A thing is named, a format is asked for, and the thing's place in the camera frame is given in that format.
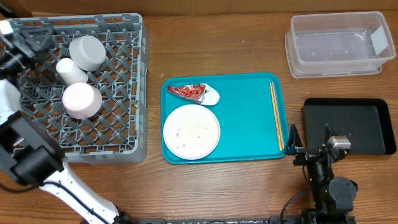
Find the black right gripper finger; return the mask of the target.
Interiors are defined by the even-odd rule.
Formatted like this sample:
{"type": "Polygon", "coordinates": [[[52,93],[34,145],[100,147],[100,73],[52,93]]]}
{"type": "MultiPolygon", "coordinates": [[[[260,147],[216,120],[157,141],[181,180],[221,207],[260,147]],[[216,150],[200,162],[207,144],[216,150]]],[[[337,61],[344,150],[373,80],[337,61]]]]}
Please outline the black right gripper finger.
{"type": "Polygon", "coordinates": [[[285,155],[297,155],[303,152],[303,144],[294,124],[290,126],[289,139],[285,147],[285,155]]]}
{"type": "Polygon", "coordinates": [[[335,135],[335,132],[331,129],[330,125],[327,123],[324,125],[324,139],[325,139],[325,146],[331,147],[331,143],[329,143],[329,139],[335,135]]]}

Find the white paper cup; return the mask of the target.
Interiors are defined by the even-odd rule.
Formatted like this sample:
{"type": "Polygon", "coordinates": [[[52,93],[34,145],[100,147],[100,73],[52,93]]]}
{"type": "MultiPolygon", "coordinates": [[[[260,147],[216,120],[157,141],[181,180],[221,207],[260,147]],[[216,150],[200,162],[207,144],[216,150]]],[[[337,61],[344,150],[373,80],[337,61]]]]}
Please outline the white paper cup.
{"type": "Polygon", "coordinates": [[[56,71],[67,86],[88,81],[88,75],[70,58],[61,59],[56,64],[56,71]]]}

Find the grey shallow bowl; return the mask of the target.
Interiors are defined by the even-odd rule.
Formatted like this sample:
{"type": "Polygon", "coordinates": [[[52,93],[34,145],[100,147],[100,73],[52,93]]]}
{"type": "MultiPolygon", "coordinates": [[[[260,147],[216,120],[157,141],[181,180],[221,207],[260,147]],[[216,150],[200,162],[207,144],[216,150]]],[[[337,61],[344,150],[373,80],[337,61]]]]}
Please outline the grey shallow bowl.
{"type": "Polygon", "coordinates": [[[69,45],[72,60],[82,70],[98,70],[106,58],[106,49],[96,37],[85,35],[73,39],[69,45]]]}

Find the pink upturned bowl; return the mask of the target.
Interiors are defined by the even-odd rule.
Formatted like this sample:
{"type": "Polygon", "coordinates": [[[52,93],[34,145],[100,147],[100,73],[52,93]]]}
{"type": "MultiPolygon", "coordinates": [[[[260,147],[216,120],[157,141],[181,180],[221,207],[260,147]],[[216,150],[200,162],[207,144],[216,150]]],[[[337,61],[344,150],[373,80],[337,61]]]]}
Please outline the pink upturned bowl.
{"type": "Polygon", "coordinates": [[[100,110],[102,95],[97,88],[87,83],[74,83],[63,92],[62,103],[71,117],[85,119],[100,110]]]}

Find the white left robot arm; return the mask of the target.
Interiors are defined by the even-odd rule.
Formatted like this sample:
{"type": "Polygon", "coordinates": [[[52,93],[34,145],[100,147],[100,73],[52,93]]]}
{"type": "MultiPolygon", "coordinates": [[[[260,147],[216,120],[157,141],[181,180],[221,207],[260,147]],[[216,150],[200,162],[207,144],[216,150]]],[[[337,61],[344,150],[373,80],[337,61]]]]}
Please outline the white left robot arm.
{"type": "Polygon", "coordinates": [[[45,60],[53,33],[49,27],[14,32],[8,21],[1,21],[6,47],[1,56],[1,170],[23,186],[4,190],[16,194],[40,188],[79,213],[85,223],[136,223],[79,179],[59,144],[22,114],[19,75],[45,60]]]}

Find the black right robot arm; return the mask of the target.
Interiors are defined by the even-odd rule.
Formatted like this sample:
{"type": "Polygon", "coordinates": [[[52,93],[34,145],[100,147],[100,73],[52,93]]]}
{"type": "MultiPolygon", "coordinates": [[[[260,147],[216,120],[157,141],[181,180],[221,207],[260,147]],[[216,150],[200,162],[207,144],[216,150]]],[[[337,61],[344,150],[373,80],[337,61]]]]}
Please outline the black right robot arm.
{"type": "Polygon", "coordinates": [[[343,160],[351,150],[346,136],[336,135],[325,125],[325,143],[318,149],[304,149],[295,125],[291,125],[285,151],[294,156],[293,165],[300,166],[310,188],[293,196],[280,212],[281,223],[354,223],[348,215],[354,209],[358,191],[356,182],[345,177],[336,177],[332,164],[343,160]],[[312,193],[313,208],[299,216],[284,217],[285,210],[296,198],[312,193]]]}

